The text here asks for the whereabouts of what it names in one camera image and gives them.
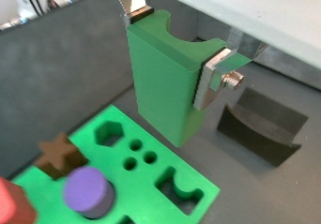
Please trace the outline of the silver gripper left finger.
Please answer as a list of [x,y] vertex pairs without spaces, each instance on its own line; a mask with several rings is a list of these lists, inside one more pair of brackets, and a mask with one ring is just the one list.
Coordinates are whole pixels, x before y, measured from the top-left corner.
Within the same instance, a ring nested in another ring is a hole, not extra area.
[[131,25],[152,14],[153,8],[147,5],[145,0],[117,0],[121,8],[124,25]]

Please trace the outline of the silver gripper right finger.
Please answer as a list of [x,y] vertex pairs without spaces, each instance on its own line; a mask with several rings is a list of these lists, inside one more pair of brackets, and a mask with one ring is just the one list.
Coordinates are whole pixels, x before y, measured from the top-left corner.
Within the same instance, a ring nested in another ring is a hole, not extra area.
[[229,30],[228,46],[201,66],[192,107],[203,111],[221,88],[235,90],[243,81],[236,69],[246,65],[266,49],[267,44],[236,28]]

